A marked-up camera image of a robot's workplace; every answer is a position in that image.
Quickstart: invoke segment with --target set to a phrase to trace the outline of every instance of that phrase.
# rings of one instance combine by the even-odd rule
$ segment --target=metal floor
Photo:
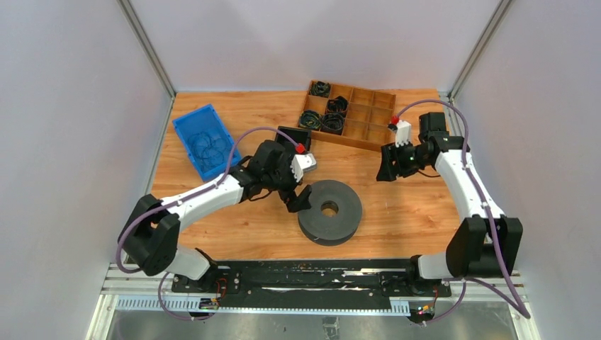
[[[437,302],[437,314],[452,302]],[[163,312],[116,311],[110,340],[379,340],[379,339],[518,339],[512,315],[503,302],[464,302],[446,319],[426,328],[406,317],[289,314],[216,314],[206,321],[182,322]]]

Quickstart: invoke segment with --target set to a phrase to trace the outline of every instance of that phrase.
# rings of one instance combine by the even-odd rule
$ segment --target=black mounting plate
[[[409,259],[217,261],[218,278],[228,281],[224,307],[389,309],[389,297],[451,296],[440,280],[410,282]],[[176,276],[174,293],[202,291]]]

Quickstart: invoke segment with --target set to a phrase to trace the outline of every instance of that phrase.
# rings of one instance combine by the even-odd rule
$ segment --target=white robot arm
[[[139,199],[119,241],[148,276],[166,271],[198,281],[208,272],[216,271],[217,265],[200,249],[177,244],[180,232],[216,210],[253,201],[264,189],[268,195],[277,191],[290,213],[308,209],[311,187],[306,186],[298,195],[295,189],[302,184],[304,173],[316,167],[311,153],[293,154],[281,144],[266,140],[253,157],[246,157],[232,166],[228,174],[213,181],[161,200],[152,195]],[[146,217],[122,240],[133,221],[151,210],[160,211]]]
[[[490,197],[476,172],[469,149],[462,150],[463,137],[450,136],[446,131],[444,114],[420,116],[421,144],[416,146],[411,143],[411,124],[400,120],[389,127],[395,132],[395,142],[382,146],[382,164],[376,179],[394,181],[399,176],[412,176],[419,169],[432,166],[447,184],[463,220],[446,251],[412,258],[418,278],[502,277],[490,241],[488,208],[498,226],[503,259],[511,273],[522,237],[522,225],[517,218],[506,217]],[[469,175],[479,184],[486,204],[482,203]]]

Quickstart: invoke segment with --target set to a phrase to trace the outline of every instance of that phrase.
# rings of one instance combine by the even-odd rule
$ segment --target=wooden table
[[[397,111],[413,101],[438,98],[434,89],[390,92],[397,95]],[[211,103],[236,139],[257,126],[296,126],[304,96],[304,91],[178,93],[171,120]],[[440,112],[442,107],[422,104],[403,114],[413,124],[414,142],[417,117],[430,111]],[[272,132],[254,132],[240,143],[240,153],[254,154],[260,142],[273,138]],[[219,210],[181,233],[179,242],[201,248],[214,259],[372,259],[446,249],[460,220],[443,180],[415,174],[396,182],[376,182],[378,152],[315,140],[311,151],[318,169],[305,175],[304,183],[335,179],[361,198],[363,220],[348,242],[339,246],[311,242],[301,232],[296,214],[287,212],[277,195]],[[426,172],[435,174],[432,169]],[[170,123],[152,193],[157,198],[173,196],[201,184]]]

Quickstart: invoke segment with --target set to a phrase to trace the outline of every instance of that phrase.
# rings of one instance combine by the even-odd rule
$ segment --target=coiled black cable
[[[321,128],[321,117],[319,113],[313,110],[304,110],[298,119],[298,127],[309,130],[319,130]]]
[[[326,108],[327,112],[338,112],[341,113],[343,117],[346,117],[348,107],[349,101],[343,96],[338,96],[334,99],[328,100]]]
[[[342,134],[342,128],[344,127],[344,116],[341,113],[326,113],[323,116],[321,123],[321,130],[323,132],[334,133],[336,135]]]
[[[324,83],[323,81],[317,81],[311,86],[309,94],[311,96],[327,98],[330,95],[331,88],[332,87],[328,83]]]
[[[207,172],[225,163],[228,154],[228,143],[225,140],[211,137],[207,132],[199,132],[186,141],[201,171]]]

